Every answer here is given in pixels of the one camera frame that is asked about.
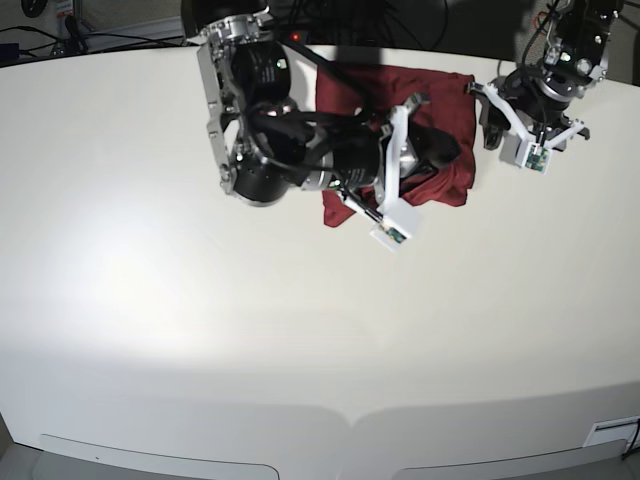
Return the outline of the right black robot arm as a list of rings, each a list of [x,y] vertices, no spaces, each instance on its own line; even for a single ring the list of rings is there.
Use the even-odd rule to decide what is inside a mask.
[[[329,61],[284,36],[264,1],[185,1],[224,191],[262,207],[322,194],[325,221],[380,220],[386,199],[448,169],[462,148],[427,123],[429,75]]]

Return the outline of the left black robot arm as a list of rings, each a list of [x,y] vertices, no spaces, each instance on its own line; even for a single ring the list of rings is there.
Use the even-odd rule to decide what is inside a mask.
[[[552,2],[511,73],[467,86],[483,103],[485,149],[497,149],[519,126],[541,144],[558,140],[558,151],[566,148],[564,133],[590,138],[589,129],[566,110],[605,80],[607,42],[623,6],[622,1]]]

